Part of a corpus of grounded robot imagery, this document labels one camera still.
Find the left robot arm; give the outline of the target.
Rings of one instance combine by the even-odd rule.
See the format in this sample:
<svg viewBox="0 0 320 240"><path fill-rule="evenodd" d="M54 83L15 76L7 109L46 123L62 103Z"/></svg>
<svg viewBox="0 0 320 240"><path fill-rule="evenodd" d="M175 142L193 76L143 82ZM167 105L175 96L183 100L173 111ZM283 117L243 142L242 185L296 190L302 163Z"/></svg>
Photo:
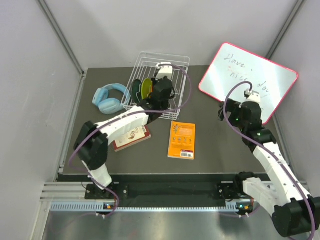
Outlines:
<svg viewBox="0 0 320 240"><path fill-rule="evenodd" d="M99 123L88 121L82 126L72 157L79 157L102 198L109 198L114 191L106 166L109 145L129 131L146 126L168 112L169 100L174 96L172 81L164 77L157 81L150 96L130 110L110 120Z"/></svg>

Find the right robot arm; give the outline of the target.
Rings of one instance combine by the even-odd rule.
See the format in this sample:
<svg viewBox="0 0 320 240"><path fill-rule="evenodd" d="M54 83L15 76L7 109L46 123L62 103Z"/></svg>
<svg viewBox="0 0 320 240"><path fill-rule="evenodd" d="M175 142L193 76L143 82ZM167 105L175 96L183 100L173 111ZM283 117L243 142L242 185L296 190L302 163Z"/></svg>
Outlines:
<svg viewBox="0 0 320 240"><path fill-rule="evenodd" d="M265 128L262 110L256 101L222 102L218 119L241 135L242 141L263 166L274 189L269 189L252 172L235 176L233 192L239 198L254 198L270 215L277 232L284 238L310 233L313 239L320 226L320 199L313 197L294 176L281 154L272 132Z"/></svg>

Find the lime green plastic plate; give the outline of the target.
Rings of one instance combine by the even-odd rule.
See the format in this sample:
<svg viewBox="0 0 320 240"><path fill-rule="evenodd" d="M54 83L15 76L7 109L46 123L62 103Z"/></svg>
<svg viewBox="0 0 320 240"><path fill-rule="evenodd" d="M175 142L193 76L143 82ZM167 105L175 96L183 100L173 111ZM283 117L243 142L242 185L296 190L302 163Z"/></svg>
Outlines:
<svg viewBox="0 0 320 240"><path fill-rule="evenodd" d="M153 81L150 78L145 78L141 84L141 98L146 99L153 89Z"/></svg>

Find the dark green ceramic plate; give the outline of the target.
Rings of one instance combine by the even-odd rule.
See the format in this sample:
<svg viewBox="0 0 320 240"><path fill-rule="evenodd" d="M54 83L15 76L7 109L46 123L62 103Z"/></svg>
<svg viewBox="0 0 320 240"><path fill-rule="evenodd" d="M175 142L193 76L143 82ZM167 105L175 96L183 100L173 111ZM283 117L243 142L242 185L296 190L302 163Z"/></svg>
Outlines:
<svg viewBox="0 0 320 240"><path fill-rule="evenodd" d="M139 104L140 101L142 100L141 86L142 86L142 82L139 79L135 79L132 83L131 96L132 96L132 101L135 104Z"/></svg>

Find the orange paperback book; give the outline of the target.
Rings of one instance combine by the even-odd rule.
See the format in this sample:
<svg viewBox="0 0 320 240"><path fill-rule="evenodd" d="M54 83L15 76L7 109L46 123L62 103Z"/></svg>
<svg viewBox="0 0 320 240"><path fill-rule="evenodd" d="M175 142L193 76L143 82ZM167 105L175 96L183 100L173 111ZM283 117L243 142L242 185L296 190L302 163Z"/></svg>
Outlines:
<svg viewBox="0 0 320 240"><path fill-rule="evenodd" d="M195 159L196 125L172 121L168 145L168 158Z"/></svg>

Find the pink framed whiteboard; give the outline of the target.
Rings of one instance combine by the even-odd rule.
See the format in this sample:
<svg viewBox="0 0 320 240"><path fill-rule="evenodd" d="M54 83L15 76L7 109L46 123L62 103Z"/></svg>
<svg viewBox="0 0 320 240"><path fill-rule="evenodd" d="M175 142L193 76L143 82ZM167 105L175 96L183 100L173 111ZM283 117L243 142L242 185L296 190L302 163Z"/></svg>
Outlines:
<svg viewBox="0 0 320 240"><path fill-rule="evenodd" d="M262 122L268 123L299 75L278 63L225 42L200 81L201 92L223 102L230 90L249 81L261 97Z"/></svg>

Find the light blue headphones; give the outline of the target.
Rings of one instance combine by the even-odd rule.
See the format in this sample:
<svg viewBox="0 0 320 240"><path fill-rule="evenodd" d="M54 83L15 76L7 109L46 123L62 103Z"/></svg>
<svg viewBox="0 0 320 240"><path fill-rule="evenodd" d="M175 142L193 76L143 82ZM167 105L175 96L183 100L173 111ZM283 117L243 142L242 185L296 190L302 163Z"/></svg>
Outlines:
<svg viewBox="0 0 320 240"><path fill-rule="evenodd" d="M98 107L99 111L105 115L115 114L124 109L119 99L109 97L111 90L116 90L123 94L125 105L130 102L131 98L128 89L119 83L112 83L98 88L93 96L92 104Z"/></svg>

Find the red and white book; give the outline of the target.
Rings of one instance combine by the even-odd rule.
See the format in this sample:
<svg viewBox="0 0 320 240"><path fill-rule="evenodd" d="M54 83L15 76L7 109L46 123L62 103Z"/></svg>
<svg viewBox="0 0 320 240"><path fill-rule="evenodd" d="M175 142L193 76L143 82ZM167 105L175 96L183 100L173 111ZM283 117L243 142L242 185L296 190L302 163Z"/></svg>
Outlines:
<svg viewBox="0 0 320 240"><path fill-rule="evenodd" d="M136 127L117 138L112 144L115 152L119 152L152 137L147 126Z"/></svg>

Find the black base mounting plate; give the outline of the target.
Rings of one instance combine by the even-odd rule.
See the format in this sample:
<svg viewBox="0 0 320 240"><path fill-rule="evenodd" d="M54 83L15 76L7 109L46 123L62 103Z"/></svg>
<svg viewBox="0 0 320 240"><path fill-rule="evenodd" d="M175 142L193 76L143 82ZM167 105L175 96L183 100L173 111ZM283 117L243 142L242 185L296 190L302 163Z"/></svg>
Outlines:
<svg viewBox="0 0 320 240"><path fill-rule="evenodd" d="M246 199L235 189L234 174L113 174L108 189L121 200L140 196L199 196L211 199Z"/></svg>

